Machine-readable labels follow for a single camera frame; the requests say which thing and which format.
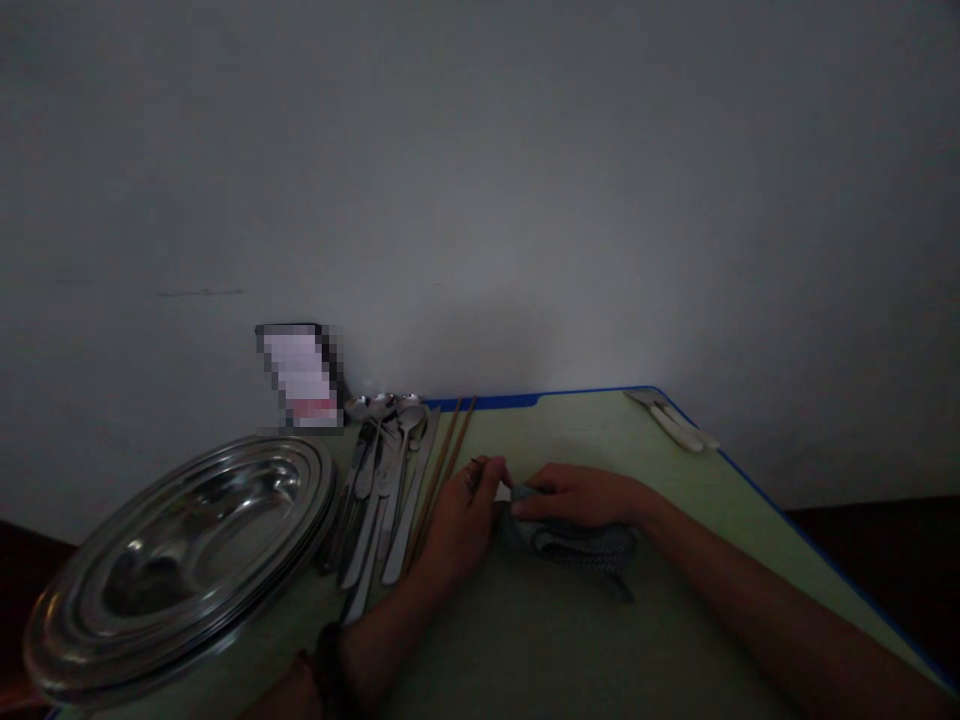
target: bracelet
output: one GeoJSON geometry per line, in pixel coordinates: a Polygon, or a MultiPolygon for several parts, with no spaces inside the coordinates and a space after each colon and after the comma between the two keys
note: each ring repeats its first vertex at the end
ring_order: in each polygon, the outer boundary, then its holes
{"type": "Polygon", "coordinates": [[[340,623],[323,626],[317,636],[317,650],[313,662],[313,681],[320,694],[323,717],[337,720],[362,720],[347,675],[340,661],[340,623]]]}

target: forearm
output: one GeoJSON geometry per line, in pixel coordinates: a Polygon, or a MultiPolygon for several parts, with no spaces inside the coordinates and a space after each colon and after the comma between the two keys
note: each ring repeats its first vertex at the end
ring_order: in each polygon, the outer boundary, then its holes
{"type": "MultiPolygon", "coordinates": [[[[450,592],[449,582],[417,565],[397,588],[340,636],[340,661],[350,691],[364,714],[372,714],[400,665],[450,592]]],[[[301,656],[240,720],[323,717],[312,660],[301,656]]]]}
{"type": "Polygon", "coordinates": [[[635,524],[772,680],[816,717],[950,717],[903,660],[648,488],[635,524]]]}
{"type": "Polygon", "coordinates": [[[451,591],[442,574],[419,563],[393,592],[343,633],[343,669],[365,713],[379,707],[400,666],[451,591]]]}

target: dark floor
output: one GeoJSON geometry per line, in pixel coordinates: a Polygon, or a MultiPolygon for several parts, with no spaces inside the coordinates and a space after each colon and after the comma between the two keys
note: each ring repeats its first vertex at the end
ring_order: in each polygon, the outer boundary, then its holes
{"type": "MultiPolygon", "coordinates": [[[[951,678],[960,678],[960,497],[788,513],[951,678]]],[[[23,694],[20,636],[73,548],[0,522],[0,713],[23,694]]],[[[33,720],[22,710],[4,720],[33,720]]]]}
{"type": "Polygon", "coordinates": [[[960,678],[960,497],[788,515],[950,678],[960,678]]]}

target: blue table edge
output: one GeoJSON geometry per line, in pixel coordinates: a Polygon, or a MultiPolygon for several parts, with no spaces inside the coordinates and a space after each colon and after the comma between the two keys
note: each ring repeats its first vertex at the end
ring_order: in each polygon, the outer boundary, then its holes
{"type": "MultiPolygon", "coordinates": [[[[537,402],[539,402],[540,398],[544,397],[545,395],[577,395],[581,393],[612,392],[615,390],[655,390],[661,395],[663,395],[669,401],[669,403],[673,405],[674,408],[676,408],[677,412],[683,415],[683,417],[685,417],[689,423],[691,423],[695,427],[699,427],[699,425],[697,425],[696,422],[694,422],[693,418],[687,415],[683,411],[683,409],[679,405],[677,405],[677,403],[675,403],[669,395],[667,395],[667,393],[665,393],[663,390],[656,387],[655,385],[624,385],[623,387],[592,388],[590,390],[558,390],[554,392],[525,393],[522,395],[490,395],[487,397],[477,397],[477,402],[476,402],[476,405],[474,406],[474,410],[506,410],[511,408],[533,407],[537,404],[537,402]]],[[[471,400],[472,399],[470,398],[464,398],[463,404],[461,405],[460,409],[466,410],[467,408],[469,408],[471,400]]],[[[456,408],[457,401],[458,401],[458,398],[444,398],[442,400],[427,399],[424,402],[431,409],[440,408],[441,412],[453,412],[453,410],[456,408]]],[[[840,568],[840,566],[833,561],[833,559],[826,553],[826,551],[823,550],[823,548],[817,545],[813,541],[813,539],[810,538],[810,536],[808,536],[799,525],[797,525],[793,520],[791,520],[790,517],[786,513],[784,513],[783,510],[780,509],[780,506],[777,505],[773,500],[771,500],[770,496],[767,495],[760,488],[759,485],[757,485],[753,480],[750,479],[750,476],[743,471],[743,468],[737,465],[733,461],[733,459],[729,455],[727,455],[727,453],[724,452],[723,450],[718,450],[717,452],[719,453],[720,457],[722,457],[724,460],[727,461],[730,467],[732,467],[734,470],[737,471],[740,477],[742,477],[744,480],[747,481],[750,487],[752,487],[754,491],[758,495],[760,495],[760,497],[762,497],[764,500],[767,501],[767,504],[777,512],[777,514],[784,520],[784,522],[786,522],[787,525],[793,528],[793,531],[797,533],[797,535],[799,535],[800,538],[807,545],[809,545],[815,553],[817,553],[817,555],[820,556],[820,559],[823,560],[830,567],[831,570],[833,570],[837,575],[839,575],[840,578],[850,587],[850,589],[853,590],[860,597],[861,600],[867,603],[867,605],[869,605],[870,608],[877,615],[880,616],[881,620],[883,620],[887,625],[890,626],[890,628],[900,637],[900,639],[903,640],[903,642],[906,643],[907,646],[911,650],[913,650],[914,653],[916,653],[917,657],[919,657],[924,662],[924,664],[926,664],[926,666],[930,668],[930,670],[932,670],[933,673],[938,678],[940,678],[940,681],[943,682],[944,685],[949,687],[954,694],[960,694],[958,693],[957,684],[953,681],[952,678],[950,678],[949,675],[947,675],[946,671],[942,667],[940,667],[939,663],[935,662],[929,655],[927,655],[927,653],[923,650],[923,648],[921,648],[920,645],[917,644],[913,640],[913,638],[911,638],[906,633],[906,631],[904,631],[904,629],[901,628],[900,625],[892,617],[890,617],[886,613],[886,611],[883,608],[881,608],[873,600],[873,598],[871,598],[866,593],[866,591],[863,590],[863,588],[857,585],[857,583],[855,583],[840,568]]]]}

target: left hand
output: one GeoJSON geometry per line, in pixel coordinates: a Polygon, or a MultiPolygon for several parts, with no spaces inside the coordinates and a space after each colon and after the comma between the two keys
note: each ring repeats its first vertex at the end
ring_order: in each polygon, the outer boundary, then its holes
{"type": "Polygon", "coordinates": [[[500,481],[513,487],[506,461],[481,455],[444,484],[418,565],[450,585],[470,576],[490,544],[500,481]]]}

